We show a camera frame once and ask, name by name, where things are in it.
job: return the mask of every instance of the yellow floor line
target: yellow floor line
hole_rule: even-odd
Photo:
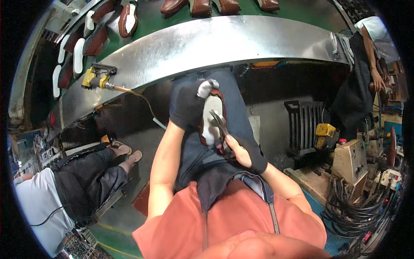
[[[101,227],[103,227],[103,228],[107,228],[107,229],[110,229],[112,231],[116,231],[116,232],[122,233],[124,235],[132,236],[132,233],[131,232],[124,231],[124,230],[121,230],[121,229],[117,229],[117,228],[114,228],[114,227],[112,227],[110,225],[107,225],[107,224],[103,224],[103,223],[99,223],[98,222],[98,225],[101,226]]]
[[[99,243],[99,244],[101,244],[101,245],[103,245],[103,246],[104,246],[104,247],[106,247],[106,248],[109,248],[109,249],[111,249],[111,250],[115,251],[115,252],[118,252],[118,253],[121,253],[121,254],[124,254],[124,255],[128,255],[128,256],[130,256],[130,257],[137,258],[137,259],[144,259],[144,258],[139,257],[139,256],[136,256],[136,255],[132,255],[132,254],[128,254],[128,253],[125,253],[125,252],[119,251],[118,249],[115,249],[115,248],[113,248],[113,247],[110,247],[110,246],[108,246],[108,245],[106,245],[106,244],[102,244],[101,242],[98,242],[98,243]]]

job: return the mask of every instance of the wooden board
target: wooden board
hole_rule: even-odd
[[[330,174],[322,172],[322,175],[318,176],[310,168],[298,170],[286,168],[283,172],[306,190],[322,206],[325,206],[330,187]]]
[[[149,198],[149,181],[145,184],[142,191],[135,197],[132,202],[132,206],[137,209],[137,211],[144,214],[148,217],[148,198]]]

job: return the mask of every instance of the pliers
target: pliers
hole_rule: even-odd
[[[226,143],[225,138],[229,135],[229,131],[226,127],[226,119],[220,118],[213,110],[210,111],[210,114],[213,116],[213,119],[210,121],[211,126],[218,127],[220,131],[220,140],[222,142],[221,153],[227,155],[229,158],[234,157],[234,152],[232,152],[229,145]]]

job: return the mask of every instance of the black glove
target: black glove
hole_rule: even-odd
[[[183,130],[197,130],[203,115],[205,99],[197,96],[201,82],[184,86],[177,97],[175,111],[170,114],[170,120]]]
[[[257,147],[254,144],[245,138],[240,138],[237,136],[233,136],[239,143],[241,147],[247,150],[249,153],[250,160],[252,162],[251,169],[255,174],[261,174],[266,170],[267,167],[267,159],[260,154]]]

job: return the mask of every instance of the hand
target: hand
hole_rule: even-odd
[[[218,88],[216,80],[198,81],[180,89],[177,107],[170,114],[170,121],[183,130],[196,129],[203,114],[205,98],[213,88]]]
[[[376,68],[371,69],[371,75],[373,79],[373,89],[375,92],[379,92],[381,89],[385,90],[385,83]]]
[[[391,77],[390,77],[389,75],[386,75],[386,76],[385,76],[385,81],[384,81],[384,83],[385,83],[385,86],[386,86],[386,87],[390,87],[390,86],[391,86]]]
[[[261,174],[266,170],[267,160],[247,139],[226,136],[226,142],[234,151],[237,161],[244,167],[251,168],[255,174]]]

